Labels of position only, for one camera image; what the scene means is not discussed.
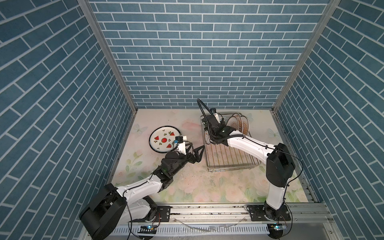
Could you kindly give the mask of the white watermelon plate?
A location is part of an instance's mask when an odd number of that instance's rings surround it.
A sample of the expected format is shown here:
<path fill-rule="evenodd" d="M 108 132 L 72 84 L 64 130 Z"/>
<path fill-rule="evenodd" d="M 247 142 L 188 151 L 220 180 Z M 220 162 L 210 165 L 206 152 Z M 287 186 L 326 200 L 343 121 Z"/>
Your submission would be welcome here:
<path fill-rule="evenodd" d="M 156 153 L 168 153 L 176 146 L 174 141 L 181 132 L 172 126 L 163 126 L 155 129 L 149 138 L 150 148 Z"/>

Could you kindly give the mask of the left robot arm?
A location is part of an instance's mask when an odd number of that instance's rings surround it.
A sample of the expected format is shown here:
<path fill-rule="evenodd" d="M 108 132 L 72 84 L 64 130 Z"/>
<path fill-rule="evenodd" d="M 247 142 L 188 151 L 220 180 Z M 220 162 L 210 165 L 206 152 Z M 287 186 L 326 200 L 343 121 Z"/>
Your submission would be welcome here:
<path fill-rule="evenodd" d="M 166 189 L 186 164 L 199 163 L 204 150 L 205 146 L 194 149 L 188 143 L 176 152 L 168 152 L 149 177 L 126 186 L 107 184 L 100 188 L 79 214 L 90 237 L 103 240 L 121 224 L 153 221 L 158 206 L 150 196 Z"/>

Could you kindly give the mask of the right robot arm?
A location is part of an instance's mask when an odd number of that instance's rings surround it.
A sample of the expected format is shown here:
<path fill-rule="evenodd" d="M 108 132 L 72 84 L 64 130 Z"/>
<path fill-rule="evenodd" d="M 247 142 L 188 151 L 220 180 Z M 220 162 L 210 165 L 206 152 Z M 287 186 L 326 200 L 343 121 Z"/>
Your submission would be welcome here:
<path fill-rule="evenodd" d="M 264 215 L 269 220 L 278 219 L 284 211 L 285 193 L 296 167 L 287 146 L 282 143 L 271 145 L 248 137 L 227 126 L 225 121 L 219 121 L 216 114 L 203 116 L 202 123 L 211 143 L 238 149 L 266 165 L 269 191 L 264 203 Z"/>

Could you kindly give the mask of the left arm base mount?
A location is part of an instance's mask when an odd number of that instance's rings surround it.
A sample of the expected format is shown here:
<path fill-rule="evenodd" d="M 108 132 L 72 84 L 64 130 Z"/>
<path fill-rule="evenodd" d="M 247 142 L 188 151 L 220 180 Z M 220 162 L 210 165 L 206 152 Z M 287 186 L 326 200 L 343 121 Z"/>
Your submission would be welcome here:
<path fill-rule="evenodd" d="M 156 210 L 151 208 L 143 218 L 134 217 L 134 223 L 167 223 L 170 221 L 171 206 L 157 206 Z"/>

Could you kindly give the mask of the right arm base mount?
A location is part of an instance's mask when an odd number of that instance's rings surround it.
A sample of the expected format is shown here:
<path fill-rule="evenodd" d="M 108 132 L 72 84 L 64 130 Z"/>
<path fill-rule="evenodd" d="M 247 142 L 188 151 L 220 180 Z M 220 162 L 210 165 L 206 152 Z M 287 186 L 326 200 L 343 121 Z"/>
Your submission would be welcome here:
<path fill-rule="evenodd" d="M 246 210 L 250 214 L 251 221 L 290 221 L 291 213 L 286 205 L 282 205 L 278 210 L 273 209 L 266 203 L 263 205 L 246 205 Z"/>

